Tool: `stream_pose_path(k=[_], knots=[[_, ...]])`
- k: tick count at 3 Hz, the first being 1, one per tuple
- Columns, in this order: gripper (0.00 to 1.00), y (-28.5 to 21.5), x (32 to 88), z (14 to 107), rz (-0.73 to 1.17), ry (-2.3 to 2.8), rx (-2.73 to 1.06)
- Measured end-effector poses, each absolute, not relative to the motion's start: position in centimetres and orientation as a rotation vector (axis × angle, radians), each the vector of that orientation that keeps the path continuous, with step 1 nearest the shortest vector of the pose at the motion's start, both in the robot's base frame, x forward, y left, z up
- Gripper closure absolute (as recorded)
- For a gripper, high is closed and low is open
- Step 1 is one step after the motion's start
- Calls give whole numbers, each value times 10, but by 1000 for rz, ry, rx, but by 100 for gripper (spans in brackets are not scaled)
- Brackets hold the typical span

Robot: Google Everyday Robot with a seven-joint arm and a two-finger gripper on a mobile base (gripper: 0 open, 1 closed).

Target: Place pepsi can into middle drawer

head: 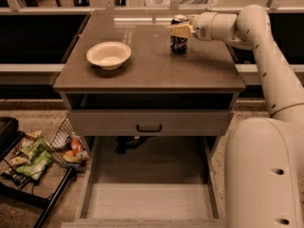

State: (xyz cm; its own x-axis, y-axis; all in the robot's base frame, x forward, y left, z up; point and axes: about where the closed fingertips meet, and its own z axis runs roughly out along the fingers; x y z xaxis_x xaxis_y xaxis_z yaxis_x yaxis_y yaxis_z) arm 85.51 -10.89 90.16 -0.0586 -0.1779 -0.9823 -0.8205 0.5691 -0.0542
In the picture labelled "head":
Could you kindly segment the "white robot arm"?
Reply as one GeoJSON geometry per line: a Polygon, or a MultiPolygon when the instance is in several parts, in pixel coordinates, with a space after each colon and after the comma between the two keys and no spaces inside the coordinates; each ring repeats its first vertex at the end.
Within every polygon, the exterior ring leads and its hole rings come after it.
{"type": "Polygon", "coordinates": [[[304,87],[276,44],[266,9],[191,14],[168,33],[254,53],[269,116],[239,123],[227,140],[225,228],[303,228],[304,87]]]}

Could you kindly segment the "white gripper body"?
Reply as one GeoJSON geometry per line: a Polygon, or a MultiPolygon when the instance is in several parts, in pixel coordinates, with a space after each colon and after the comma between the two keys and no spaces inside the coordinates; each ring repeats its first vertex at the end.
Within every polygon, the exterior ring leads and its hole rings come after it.
{"type": "Polygon", "coordinates": [[[198,40],[212,41],[212,24],[216,15],[215,12],[204,12],[193,19],[194,36],[198,40]]]}

